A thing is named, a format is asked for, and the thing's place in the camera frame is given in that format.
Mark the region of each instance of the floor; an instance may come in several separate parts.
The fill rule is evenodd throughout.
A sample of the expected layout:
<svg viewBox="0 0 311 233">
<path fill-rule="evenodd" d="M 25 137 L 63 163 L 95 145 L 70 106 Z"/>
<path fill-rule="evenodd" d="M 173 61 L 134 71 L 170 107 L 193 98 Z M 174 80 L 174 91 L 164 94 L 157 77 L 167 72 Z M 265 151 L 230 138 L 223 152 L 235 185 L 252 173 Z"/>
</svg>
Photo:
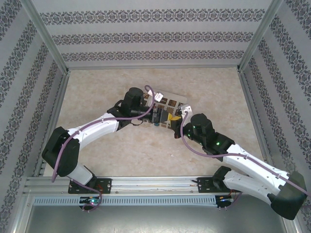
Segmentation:
<svg viewBox="0 0 311 233">
<path fill-rule="evenodd" d="M 204 113 L 216 131 L 262 159 L 235 68 L 74 70 L 57 126 L 90 122 L 123 99 L 130 87 L 145 84 L 188 98 L 194 113 Z M 189 145 L 202 152 L 200 145 Z M 190 152 L 173 131 L 143 123 L 129 125 L 85 147 L 79 162 L 97 176 L 212 175 L 224 165 Z M 47 166 L 45 176 L 52 175 Z"/>
</svg>

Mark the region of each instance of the wall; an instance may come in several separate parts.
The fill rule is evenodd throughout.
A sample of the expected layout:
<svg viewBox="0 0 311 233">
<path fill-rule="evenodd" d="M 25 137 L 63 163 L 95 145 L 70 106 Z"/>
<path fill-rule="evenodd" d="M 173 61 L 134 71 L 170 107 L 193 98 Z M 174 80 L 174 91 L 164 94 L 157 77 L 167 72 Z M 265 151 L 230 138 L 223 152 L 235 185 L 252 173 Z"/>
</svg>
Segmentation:
<svg viewBox="0 0 311 233">
<path fill-rule="evenodd" d="M 310 0 L 285 0 L 244 75 L 265 140 L 280 169 L 303 174 L 311 189 L 311 7 Z M 299 221 L 311 232 L 311 209 Z"/>
<path fill-rule="evenodd" d="M 62 72 L 17 0 L 0 0 L 0 233 L 32 176 Z"/>
<path fill-rule="evenodd" d="M 69 68 L 103 68 L 236 66 L 270 2 L 34 0 L 34 5 Z"/>
</svg>

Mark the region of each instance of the striped wall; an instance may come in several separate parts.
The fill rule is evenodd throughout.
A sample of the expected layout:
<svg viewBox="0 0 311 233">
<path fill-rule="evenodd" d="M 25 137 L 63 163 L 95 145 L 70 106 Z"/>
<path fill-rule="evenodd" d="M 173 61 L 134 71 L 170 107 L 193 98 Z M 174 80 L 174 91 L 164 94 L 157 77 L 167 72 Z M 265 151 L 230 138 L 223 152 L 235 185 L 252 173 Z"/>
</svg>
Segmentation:
<svg viewBox="0 0 311 233">
<path fill-rule="evenodd" d="M 271 0 L 33 2 L 67 66 L 92 68 L 236 66 Z"/>
<path fill-rule="evenodd" d="M 311 1 L 285 0 L 244 75 L 265 140 L 280 169 L 303 174 L 311 189 Z M 298 214 L 311 232 L 311 209 Z"/>
<path fill-rule="evenodd" d="M 13 219 L 24 178 L 32 176 L 62 81 L 18 0 L 0 0 L 0 233 Z"/>
</svg>

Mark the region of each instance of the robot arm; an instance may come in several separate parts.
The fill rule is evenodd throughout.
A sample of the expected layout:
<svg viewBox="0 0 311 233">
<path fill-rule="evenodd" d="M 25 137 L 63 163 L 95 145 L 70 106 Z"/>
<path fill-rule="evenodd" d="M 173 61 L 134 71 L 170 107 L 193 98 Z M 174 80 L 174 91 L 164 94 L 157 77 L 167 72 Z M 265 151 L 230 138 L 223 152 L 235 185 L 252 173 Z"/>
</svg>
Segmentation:
<svg viewBox="0 0 311 233">
<path fill-rule="evenodd" d="M 163 95 L 161 93 L 155 93 L 155 98 L 158 101 L 162 97 Z M 137 117 L 146 113 L 148 109 L 149 107 L 144 106 L 143 103 L 143 91 L 132 87 L 125 94 L 124 100 L 118 101 L 107 113 L 86 124 L 91 124 L 91 126 L 83 130 L 80 129 L 86 125 L 69 130 L 65 130 L 62 127 L 56 128 L 43 150 L 42 157 L 55 169 L 60 148 L 70 136 L 74 135 L 63 150 L 59 166 L 56 168 L 57 173 L 61 177 L 68 176 L 82 185 L 96 189 L 96 176 L 85 166 L 78 163 L 79 151 L 99 137 L 118 131 L 131 123 L 131 120 L 126 118 L 122 120 L 105 119 L 111 117 Z M 294 219 L 307 195 L 279 177 L 281 176 L 290 180 L 306 190 L 301 174 L 298 172 L 288 174 L 286 171 L 279 170 L 257 159 L 232 139 L 215 132 L 211 121 L 204 114 L 193 115 L 191 107 L 187 104 L 180 106 L 180 115 L 182 117 L 176 119 L 176 117 L 173 117 L 167 111 L 153 107 L 151 112 L 148 112 L 140 119 L 152 123 L 170 120 L 175 138 L 181 137 L 180 129 L 182 129 L 183 135 L 202 145 L 202 149 L 207 155 L 223 155 L 228 153 L 245 155 L 244 157 L 225 156 L 217 158 L 221 162 L 236 167 L 247 175 L 241 175 L 228 167 L 222 166 L 213 176 L 213 186 L 219 190 L 222 187 L 239 190 L 259 198 L 271 205 L 273 210 L 279 215 L 287 219 Z M 273 175 L 263 167 L 274 171 L 277 175 Z"/>
</svg>

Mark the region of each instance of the marble floor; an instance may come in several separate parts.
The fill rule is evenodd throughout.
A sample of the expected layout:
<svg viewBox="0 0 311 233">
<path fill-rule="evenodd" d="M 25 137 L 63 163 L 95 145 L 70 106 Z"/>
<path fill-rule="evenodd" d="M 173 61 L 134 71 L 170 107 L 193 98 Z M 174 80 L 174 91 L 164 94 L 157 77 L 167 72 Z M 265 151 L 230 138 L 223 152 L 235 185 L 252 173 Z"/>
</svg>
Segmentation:
<svg viewBox="0 0 311 233">
<path fill-rule="evenodd" d="M 74 70 L 57 126 L 74 128 L 92 121 L 130 87 L 153 88 L 188 98 L 194 113 L 204 113 L 216 131 L 262 159 L 235 68 Z M 189 145 L 202 152 L 200 145 Z M 85 147 L 79 162 L 97 176 L 212 175 L 225 165 L 190 152 L 173 131 L 143 123 L 129 125 Z M 45 176 L 52 175 L 47 165 Z"/>
</svg>

